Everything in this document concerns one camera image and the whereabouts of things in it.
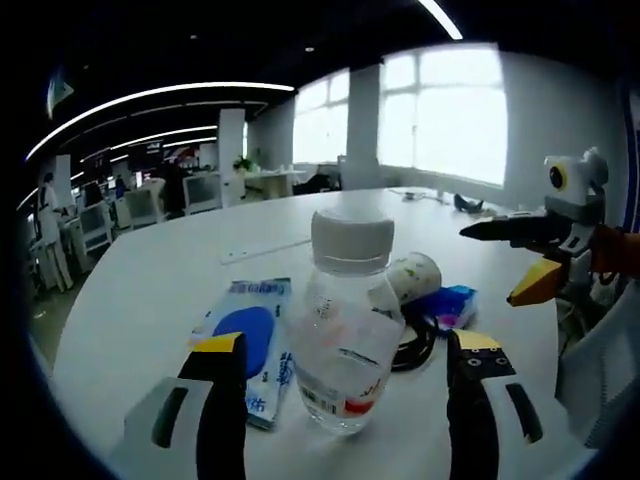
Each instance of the wet wipes package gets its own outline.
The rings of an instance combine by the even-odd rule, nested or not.
[[[191,333],[191,345],[214,335],[245,334],[248,422],[265,430],[275,425],[292,377],[284,330],[290,298],[288,278],[234,281]]]

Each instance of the black cable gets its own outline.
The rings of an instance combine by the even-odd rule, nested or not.
[[[422,366],[433,352],[438,333],[438,321],[434,318],[431,325],[418,309],[403,306],[402,315],[407,326],[416,333],[416,338],[400,344],[393,357],[392,372],[406,372]]]

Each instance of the white bottle cap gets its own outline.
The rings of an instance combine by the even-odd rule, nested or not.
[[[326,272],[370,274],[384,269],[393,247],[393,220],[372,208],[340,205],[311,220],[316,267]]]

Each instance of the white round table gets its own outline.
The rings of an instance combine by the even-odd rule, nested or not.
[[[524,382],[553,395],[553,303],[516,309],[505,300],[535,254],[461,237],[460,229],[474,220],[429,199],[404,202],[388,190],[324,193],[205,212],[117,239],[77,297],[54,367],[56,395],[85,443],[108,454],[127,412],[161,378],[178,374],[192,328],[232,280],[291,277],[299,294],[311,267],[308,243],[229,265],[221,258],[308,238],[313,212],[337,202],[393,217],[392,259],[424,252],[440,266],[443,285],[477,289],[479,314],[471,328],[501,343]],[[370,425],[347,438],[315,425],[292,384],[274,431],[247,427],[247,477],[448,478],[445,360],[446,342],[438,341],[422,369],[392,375]]]

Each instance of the plastic bottle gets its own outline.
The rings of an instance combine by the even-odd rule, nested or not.
[[[385,275],[393,234],[380,212],[344,205],[311,222],[314,268],[293,302],[288,336],[302,400],[337,434],[369,421],[404,330]]]

